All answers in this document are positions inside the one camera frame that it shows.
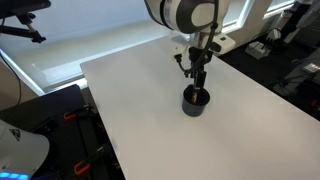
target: white wall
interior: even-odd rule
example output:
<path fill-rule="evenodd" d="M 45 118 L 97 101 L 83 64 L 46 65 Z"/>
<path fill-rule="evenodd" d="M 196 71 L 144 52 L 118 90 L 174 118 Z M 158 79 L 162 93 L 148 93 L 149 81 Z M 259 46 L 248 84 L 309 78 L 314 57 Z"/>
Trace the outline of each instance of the white wall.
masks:
<path fill-rule="evenodd" d="M 263 16 L 271 4 L 272 0 L 255 0 L 251 12 L 248 15 L 248 19 L 242 29 L 229 33 L 236 42 L 236 47 L 239 47 L 251 40 L 253 36 L 264 32 L 272 23 L 273 18 L 262 20 Z M 4 107 L 10 107 L 14 105 L 17 100 L 17 86 L 14 76 L 4 68 L 0 63 L 0 109 Z M 24 86 L 23 91 L 24 100 L 35 98 L 36 95 L 32 91 Z"/>

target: black cup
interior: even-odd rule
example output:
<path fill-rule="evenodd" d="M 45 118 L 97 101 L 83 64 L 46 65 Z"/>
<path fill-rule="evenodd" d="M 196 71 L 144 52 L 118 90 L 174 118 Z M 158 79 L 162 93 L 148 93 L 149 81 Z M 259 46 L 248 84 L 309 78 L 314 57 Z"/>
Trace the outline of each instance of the black cup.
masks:
<path fill-rule="evenodd" d="M 189 85 L 183 92 L 182 110 L 188 116 L 198 117 L 202 114 L 210 101 L 210 94 L 207 90 L 201 89 L 198 92 L 197 102 L 192 103 L 193 85 Z"/>

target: white table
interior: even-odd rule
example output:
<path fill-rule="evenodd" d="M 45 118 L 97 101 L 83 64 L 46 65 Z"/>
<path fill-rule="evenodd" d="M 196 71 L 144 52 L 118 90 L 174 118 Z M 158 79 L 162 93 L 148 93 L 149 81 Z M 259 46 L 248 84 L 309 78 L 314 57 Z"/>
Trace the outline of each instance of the white table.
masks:
<path fill-rule="evenodd" d="M 319 180 L 320 124 L 218 58 L 212 99 L 186 116 L 192 82 L 163 38 L 82 64 L 127 180 Z"/>

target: orange clip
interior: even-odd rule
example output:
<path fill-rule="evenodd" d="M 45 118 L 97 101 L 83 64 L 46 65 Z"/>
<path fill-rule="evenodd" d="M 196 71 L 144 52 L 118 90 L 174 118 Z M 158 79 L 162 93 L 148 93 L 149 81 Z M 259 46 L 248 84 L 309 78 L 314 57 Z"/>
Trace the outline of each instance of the orange clip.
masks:
<path fill-rule="evenodd" d="M 76 114 L 69 114 L 68 112 L 67 112 L 67 113 L 64 113 L 64 115 L 63 115 L 63 118 L 64 118 L 64 120 L 66 120 L 66 121 L 70 121 L 70 120 L 72 120 L 72 119 L 75 119 L 76 117 L 77 117 Z"/>
<path fill-rule="evenodd" d="M 90 169 L 90 164 L 86 165 L 85 167 L 83 167 L 82 169 L 78 170 L 78 167 L 82 164 L 82 162 L 79 162 L 77 165 L 74 166 L 74 174 L 79 176 L 81 174 L 83 174 L 84 172 L 86 172 L 88 169 Z"/>

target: white tabletop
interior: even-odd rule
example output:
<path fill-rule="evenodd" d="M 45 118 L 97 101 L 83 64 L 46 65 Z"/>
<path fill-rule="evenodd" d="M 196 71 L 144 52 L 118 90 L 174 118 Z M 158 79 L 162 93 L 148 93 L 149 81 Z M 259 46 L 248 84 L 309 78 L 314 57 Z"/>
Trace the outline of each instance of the white tabletop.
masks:
<path fill-rule="evenodd" d="M 320 124 L 218 58 L 211 101 L 181 109 L 192 82 L 163 38 L 82 64 L 127 180 L 319 180 Z"/>

